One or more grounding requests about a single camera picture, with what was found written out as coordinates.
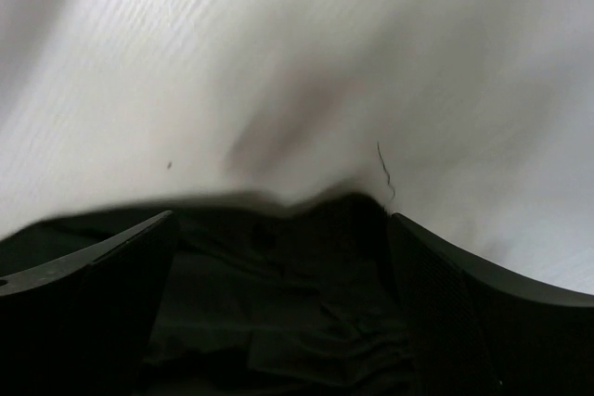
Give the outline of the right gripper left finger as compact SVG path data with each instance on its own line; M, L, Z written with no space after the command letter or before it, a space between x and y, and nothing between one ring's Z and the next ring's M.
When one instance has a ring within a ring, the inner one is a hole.
M24 243L3 247L2 394L132 394L177 236L164 211L43 261Z

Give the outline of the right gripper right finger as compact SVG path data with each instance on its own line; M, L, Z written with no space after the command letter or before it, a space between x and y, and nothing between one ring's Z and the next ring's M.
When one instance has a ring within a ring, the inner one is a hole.
M592 295L514 273L400 214L388 236L420 394L592 394Z

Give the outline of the black trousers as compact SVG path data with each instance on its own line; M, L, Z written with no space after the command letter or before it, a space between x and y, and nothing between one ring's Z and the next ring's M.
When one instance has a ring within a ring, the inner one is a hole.
M169 211L171 269L130 395L411 395L417 379L384 209L350 195L292 216L128 208L4 239L62 256Z

